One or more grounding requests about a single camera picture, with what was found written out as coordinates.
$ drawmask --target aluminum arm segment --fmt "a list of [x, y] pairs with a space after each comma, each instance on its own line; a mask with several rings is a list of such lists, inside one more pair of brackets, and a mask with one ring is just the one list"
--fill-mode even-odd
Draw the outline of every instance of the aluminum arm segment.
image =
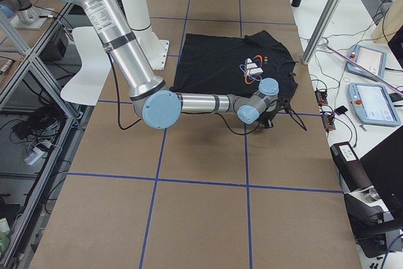
[[181, 112], [237, 112], [245, 123], [254, 122], [266, 110], [274, 110], [278, 83], [264, 79], [249, 99], [210, 94], [181, 94], [167, 90], [156, 76], [116, 0], [65, 0], [81, 6], [94, 26], [105, 52], [120, 68], [130, 86], [129, 97], [136, 114], [147, 125], [164, 129]]

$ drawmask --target blue tape line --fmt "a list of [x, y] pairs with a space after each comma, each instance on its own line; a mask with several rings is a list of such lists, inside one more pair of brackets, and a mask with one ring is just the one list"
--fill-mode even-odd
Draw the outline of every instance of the blue tape line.
[[315, 189], [315, 188], [298, 188], [298, 187], [282, 187], [282, 186], [266, 186], [266, 185], [249, 185], [251, 188], [288, 190], [291, 192], [322, 192], [322, 193], [343, 193], [341, 190]]
[[158, 184], [159, 170], [160, 170], [160, 168], [161, 168], [162, 155], [164, 154], [166, 133], [167, 133], [167, 129], [164, 130], [164, 136], [162, 137], [162, 144], [161, 144], [161, 151], [160, 151], [160, 153], [159, 153], [159, 159], [158, 159], [158, 167], [157, 167], [157, 173], [156, 173], [156, 180], [155, 180], [155, 182], [154, 182], [154, 188], [153, 188], [153, 190], [152, 190], [152, 198], [151, 198], [151, 203], [150, 203], [149, 216], [148, 216], [148, 219], [147, 219], [147, 226], [145, 227], [144, 242], [143, 242], [143, 248], [142, 248], [142, 251], [141, 251], [141, 258], [140, 258], [139, 269], [142, 269], [142, 268], [143, 268], [143, 263], [144, 263], [145, 248], [146, 248], [146, 246], [147, 246], [147, 238], [148, 238], [149, 230], [150, 230], [152, 209], [154, 208], [154, 201], [155, 201], [155, 199], [156, 199], [156, 192], [157, 192], [157, 184]]
[[[71, 176], [94, 176], [97, 178], [114, 178], [114, 179], [132, 179], [142, 181], [155, 181], [155, 178], [146, 176], [125, 176], [125, 175], [106, 175], [102, 173], [78, 173], [68, 172], [67, 175]], [[194, 180], [177, 180], [169, 178], [158, 178], [158, 181], [168, 183], [186, 183], [186, 184], [201, 184], [201, 185], [215, 185], [215, 186], [231, 186], [231, 187], [247, 187], [246, 184], [237, 183], [221, 183], [221, 182], [209, 182], [209, 181], [194, 181]], [[299, 188], [299, 187], [284, 187], [284, 186], [268, 186], [268, 185], [253, 185], [249, 184], [249, 188], [261, 188], [261, 189], [273, 189], [273, 190], [288, 190], [297, 192], [324, 192], [324, 193], [343, 193], [341, 190], [327, 190], [316, 188]]]
[[182, 38], [181, 38], [181, 44], [179, 46], [179, 59], [181, 58], [181, 54], [182, 54], [182, 47], [183, 47], [183, 42], [184, 42], [184, 37], [186, 35], [186, 24], [188, 21], [188, 16], [189, 16], [189, 9], [190, 9], [190, 1], [188, 0], [188, 7], [186, 9], [186, 16], [184, 18], [184, 25], [183, 25], [183, 33], [182, 33]]
[[[278, 112], [277, 115], [288, 115], [288, 113], [285, 113], [285, 112]], [[300, 116], [311, 116], [311, 117], [320, 117], [320, 116], [321, 116], [319, 113], [297, 113], [297, 115], [300, 115]]]
[[252, 251], [252, 222], [251, 222], [251, 192], [249, 190], [249, 158], [247, 156], [247, 135], [244, 136], [245, 144], [245, 171], [246, 171], [246, 205], [247, 205], [247, 235], [249, 240], [249, 269], [253, 269], [253, 251]]
[[240, 38], [242, 38], [242, 5], [241, 0], [239, 0], [239, 31], [240, 31]]
[[177, 180], [177, 179], [167, 179], [167, 178], [159, 178], [158, 181], [170, 182], [170, 183], [201, 184], [201, 185], [230, 186], [230, 187], [246, 187], [245, 184], [237, 184], [237, 183], [219, 183], [219, 182], [208, 182], [208, 181]]
[[142, 181], [155, 181], [155, 178], [149, 178], [146, 176], [123, 176], [123, 175], [105, 175], [101, 173], [75, 173], [68, 172], [67, 175], [70, 176], [95, 176], [98, 178], [112, 178], [112, 179], [131, 179], [131, 180], [142, 180]]
[[[165, 20], [184, 20], [186, 21], [212, 21], [212, 22], [236, 22], [239, 20], [212, 20], [212, 19], [196, 19], [196, 18], [177, 18], [177, 17], [161, 17], [150, 16], [151, 19], [165, 19]], [[295, 25], [295, 23], [284, 22], [266, 22], [266, 21], [242, 21], [243, 23], [262, 24], [262, 25]]]

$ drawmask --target connector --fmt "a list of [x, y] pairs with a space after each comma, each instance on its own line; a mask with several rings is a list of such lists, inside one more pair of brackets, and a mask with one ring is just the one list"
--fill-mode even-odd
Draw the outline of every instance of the connector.
[[316, 101], [317, 101], [318, 106], [328, 105], [327, 93], [325, 91], [316, 90], [315, 91], [315, 97], [316, 97]]
[[332, 130], [336, 129], [334, 126], [334, 117], [333, 115], [329, 115], [327, 113], [321, 113], [323, 127], [325, 128], [326, 132], [331, 132]]

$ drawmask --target metal frame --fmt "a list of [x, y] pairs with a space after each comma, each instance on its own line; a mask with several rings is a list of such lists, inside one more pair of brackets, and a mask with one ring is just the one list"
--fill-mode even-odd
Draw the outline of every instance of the metal frame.
[[[73, 125], [77, 125], [79, 128], [81, 128], [79, 122], [79, 106], [75, 106], [72, 103], [65, 102], [60, 97], [60, 84], [49, 71], [47, 66], [39, 58], [39, 55], [48, 41], [51, 39], [52, 35], [59, 29], [61, 16], [68, 13], [71, 8], [72, 4], [66, 4], [64, 6], [62, 11], [56, 18], [57, 20], [54, 20], [54, 22], [52, 22], [52, 24], [38, 39], [33, 48], [30, 48], [27, 45], [21, 35], [12, 27], [12, 25], [4, 17], [4, 15], [0, 13], [0, 30], [2, 30], [6, 34], [6, 36], [13, 42], [15, 47], [19, 50], [20, 54], [25, 56], [25, 58], [21, 61], [20, 66], [14, 72], [13, 77], [8, 81], [4, 89], [0, 91], [0, 109], [2, 109], [7, 101], [10, 99], [11, 95], [14, 93], [26, 73], [28, 71], [31, 71], [33, 75], [42, 83], [45, 91], [55, 100], [57, 105], [67, 116], [67, 120], [63, 129], [60, 129], [61, 133], [56, 143], [56, 145], [58, 146], [63, 146]], [[3, 255], [0, 262], [1, 268], [7, 268], [8, 266], [10, 266], [18, 245], [20, 244], [21, 238], [26, 230], [26, 227], [29, 224], [33, 211], [37, 207], [40, 195], [42, 194], [47, 184], [48, 178], [60, 153], [61, 149], [55, 148], [52, 153], [48, 155], [48, 161], [46, 162], [46, 165], [43, 168], [43, 172], [39, 177], [31, 196], [28, 199], [26, 209], [22, 213], [21, 217], [19, 217], [16, 221], [15, 232], [11, 235], [9, 248], [7, 252], [5, 252], [5, 254]]]
[[[74, 125], [73, 117], [69, 117], [64, 125], [64, 128], [61, 130], [60, 137], [57, 140], [57, 146], [63, 146], [67, 136], [69, 135], [71, 127]], [[14, 226], [15, 230], [10, 237], [10, 246], [7, 249], [6, 253], [3, 256], [2, 262], [0, 266], [7, 267], [10, 264], [10, 261], [13, 259], [13, 256], [16, 252], [16, 249], [21, 241], [22, 235], [25, 232], [25, 229], [31, 219], [32, 213], [37, 206], [39, 198], [45, 188], [47, 180], [53, 170], [54, 164], [61, 153], [60, 148], [55, 148], [52, 153], [49, 155], [48, 162], [43, 169], [41, 176], [39, 177], [37, 185], [34, 187], [31, 196], [29, 197], [28, 203], [26, 205], [25, 211], [22, 213], [21, 217], [18, 218], [16, 224]]]
[[327, 25], [330, 22], [330, 19], [333, 16], [334, 11], [336, 10], [340, 0], [327, 0], [325, 8], [319, 18], [319, 21], [316, 24], [315, 30], [312, 33], [311, 38], [309, 39], [309, 43], [305, 49], [304, 56], [302, 57], [302, 63], [308, 64], [311, 60], [318, 44], [319, 40], [322, 38], [323, 33], [325, 32]]
[[31, 48], [26, 44], [21, 35], [13, 28], [7, 18], [0, 12], [0, 29], [6, 34], [6, 36], [14, 43], [15, 47], [21, 54], [28, 55]]

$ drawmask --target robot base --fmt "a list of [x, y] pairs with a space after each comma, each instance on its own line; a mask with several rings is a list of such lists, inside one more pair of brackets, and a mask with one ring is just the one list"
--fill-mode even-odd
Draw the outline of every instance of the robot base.
[[154, 54], [153, 56], [148, 56], [147, 51], [145, 51], [145, 56], [150, 62], [151, 68], [153, 70], [161, 71], [165, 67], [165, 62], [168, 56], [169, 40], [159, 40], [164, 50], [159, 54]]

